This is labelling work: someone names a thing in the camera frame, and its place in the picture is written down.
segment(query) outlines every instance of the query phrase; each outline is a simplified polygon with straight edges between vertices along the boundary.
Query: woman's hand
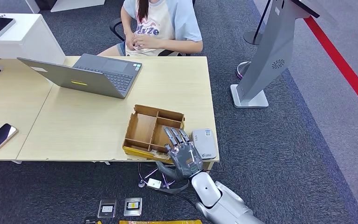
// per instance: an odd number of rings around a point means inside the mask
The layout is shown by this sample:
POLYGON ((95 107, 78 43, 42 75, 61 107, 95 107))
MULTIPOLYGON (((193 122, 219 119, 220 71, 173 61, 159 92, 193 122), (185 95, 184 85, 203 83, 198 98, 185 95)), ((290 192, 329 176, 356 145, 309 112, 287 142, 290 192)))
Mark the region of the woman's hand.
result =
POLYGON ((152 36, 142 34, 137 35, 133 40, 132 43, 138 49, 159 49, 161 48, 162 41, 160 39, 154 38, 152 36))
POLYGON ((135 34, 133 32, 130 32, 125 36, 125 45, 127 45, 129 50, 134 50, 134 46, 132 45, 134 38, 135 34))

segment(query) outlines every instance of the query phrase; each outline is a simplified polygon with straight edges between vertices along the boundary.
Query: robot finger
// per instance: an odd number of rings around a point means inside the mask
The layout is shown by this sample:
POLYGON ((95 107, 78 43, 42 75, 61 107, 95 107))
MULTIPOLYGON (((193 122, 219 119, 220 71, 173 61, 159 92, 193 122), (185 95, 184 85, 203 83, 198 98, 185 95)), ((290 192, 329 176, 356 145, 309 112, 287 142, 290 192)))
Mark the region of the robot finger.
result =
POLYGON ((168 150, 168 152, 172 150, 171 146, 168 143, 165 144, 164 147, 166 150, 168 150))
POLYGON ((171 127, 171 131, 173 132, 173 134, 175 135, 176 139, 178 140, 179 144, 183 143, 183 139, 182 137, 178 134, 178 132, 176 131, 175 128, 171 127))
POLYGON ((168 127, 164 127, 164 131, 165 133, 168 135, 168 139, 169 141, 172 143, 172 146, 177 146, 178 143, 176 142, 175 138, 173 137, 171 131, 169 130, 168 127))
POLYGON ((189 136, 186 134, 186 132, 181 128, 179 129, 180 134, 182 134, 183 139, 185 140, 186 143, 190 142, 189 136))

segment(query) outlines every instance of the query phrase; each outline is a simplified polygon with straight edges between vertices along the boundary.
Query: cardboard box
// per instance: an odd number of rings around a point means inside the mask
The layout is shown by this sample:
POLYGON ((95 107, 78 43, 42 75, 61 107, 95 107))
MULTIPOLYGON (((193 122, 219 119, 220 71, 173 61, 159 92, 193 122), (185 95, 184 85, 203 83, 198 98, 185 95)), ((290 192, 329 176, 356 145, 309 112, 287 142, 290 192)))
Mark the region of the cardboard box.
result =
POLYGON ((182 113, 135 105, 123 143, 126 154, 172 163, 164 145, 169 143, 164 127, 184 128, 182 113))

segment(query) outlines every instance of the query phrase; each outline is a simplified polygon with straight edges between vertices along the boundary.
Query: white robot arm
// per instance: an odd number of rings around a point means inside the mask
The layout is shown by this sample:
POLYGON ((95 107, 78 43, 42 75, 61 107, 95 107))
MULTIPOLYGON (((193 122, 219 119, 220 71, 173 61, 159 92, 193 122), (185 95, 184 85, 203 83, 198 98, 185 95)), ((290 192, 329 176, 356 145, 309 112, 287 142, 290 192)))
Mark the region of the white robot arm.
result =
POLYGON ((264 224, 253 216, 253 211, 232 190, 216 181, 206 172, 191 180, 200 201, 196 208, 213 224, 264 224))
POLYGON ((173 147, 166 144, 168 154, 176 169, 156 162, 158 169, 175 180, 190 180, 199 201, 195 204, 213 224, 264 224, 253 216, 253 211, 232 190, 216 181, 202 170, 202 158, 183 130, 165 128, 173 147))

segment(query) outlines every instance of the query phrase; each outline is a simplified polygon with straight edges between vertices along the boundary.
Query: white t-shirt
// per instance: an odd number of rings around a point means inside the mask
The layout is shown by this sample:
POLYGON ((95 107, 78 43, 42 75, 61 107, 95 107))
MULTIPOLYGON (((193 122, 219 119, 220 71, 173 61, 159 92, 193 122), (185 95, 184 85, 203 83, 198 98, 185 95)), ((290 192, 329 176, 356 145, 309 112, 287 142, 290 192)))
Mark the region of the white t-shirt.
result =
MULTIPOLYGON (((163 40, 202 40, 192 0, 149 2, 148 16, 141 22, 138 20, 138 0, 125 0, 123 6, 127 13, 138 21, 135 35, 147 34, 163 40)), ((165 49, 129 50, 125 46, 125 55, 157 56, 163 50, 165 49)))

